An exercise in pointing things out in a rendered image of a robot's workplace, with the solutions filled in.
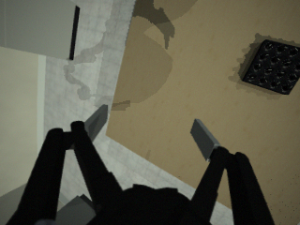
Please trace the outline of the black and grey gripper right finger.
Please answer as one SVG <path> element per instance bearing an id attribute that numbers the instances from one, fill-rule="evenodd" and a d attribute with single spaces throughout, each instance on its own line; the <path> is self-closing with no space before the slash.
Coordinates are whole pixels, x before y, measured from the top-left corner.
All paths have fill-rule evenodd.
<path id="1" fill-rule="evenodd" d="M 222 147 L 200 119 L 190 134 L 205 161 L 210 162 L 178 225 L 209 225 L 218 187 L 227 170 L 234 225 L 275 225 L 248 157 Z"/>

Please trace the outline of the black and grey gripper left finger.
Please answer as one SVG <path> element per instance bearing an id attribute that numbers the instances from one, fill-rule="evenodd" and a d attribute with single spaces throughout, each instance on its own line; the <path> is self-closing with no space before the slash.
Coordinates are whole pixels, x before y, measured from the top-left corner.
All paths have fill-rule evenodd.
<path id="1" fill-rule="evenodd" d="M 108 105 L 103 104 L 85 122 L 72 122 L 71 131 L 48 131 L 19 206 L 6 225 L 57 225 L 66 150 L 74 150 L 96 215 L 103 209 L 110 225 L 146 225 L 93 145 L 107 121 Z"/>

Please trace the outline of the black knob box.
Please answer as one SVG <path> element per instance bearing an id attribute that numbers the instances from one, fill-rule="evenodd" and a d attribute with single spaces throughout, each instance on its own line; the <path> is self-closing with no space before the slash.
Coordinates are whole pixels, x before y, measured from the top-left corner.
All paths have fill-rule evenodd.
<path id="1" fill-rule="evenodd" d="M 266 39 L 262 42 L 242 82 L 289 95 L 299 78 L 300 47 Z"/>

